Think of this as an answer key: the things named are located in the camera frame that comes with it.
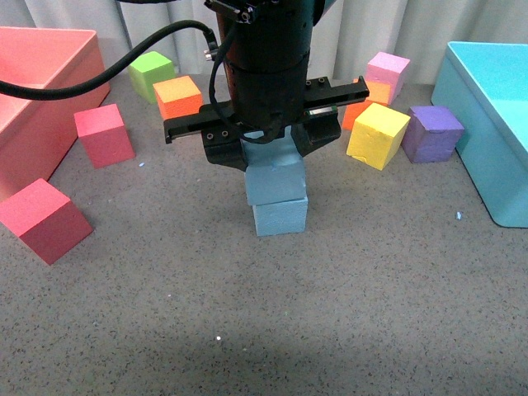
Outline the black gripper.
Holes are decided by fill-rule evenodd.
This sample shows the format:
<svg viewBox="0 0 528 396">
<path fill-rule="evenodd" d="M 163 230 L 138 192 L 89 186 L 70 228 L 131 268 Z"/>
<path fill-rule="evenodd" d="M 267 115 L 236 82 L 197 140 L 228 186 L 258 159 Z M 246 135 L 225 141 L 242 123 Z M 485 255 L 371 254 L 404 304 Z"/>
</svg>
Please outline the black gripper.
<svg viewBox="0 0 528 396">
<path fill-rule="evenodd" d="M 369 96 L 365 79 L 334 87 L 326 77 L 307 79 L 303 64 L 278 73 L 248 73 L 227 67 L 230 99 L 215 96 L 218 66 L 210 75 L 210 103 L 194 115 L 164 121 L 167 144 L 201 132 L 209 163 L 245 172 L 247 159 L 241 139 L 267 144 L 291 127 L 302 157 L 341 136 L 339 106 L 363 102 Z"/>
</svg>

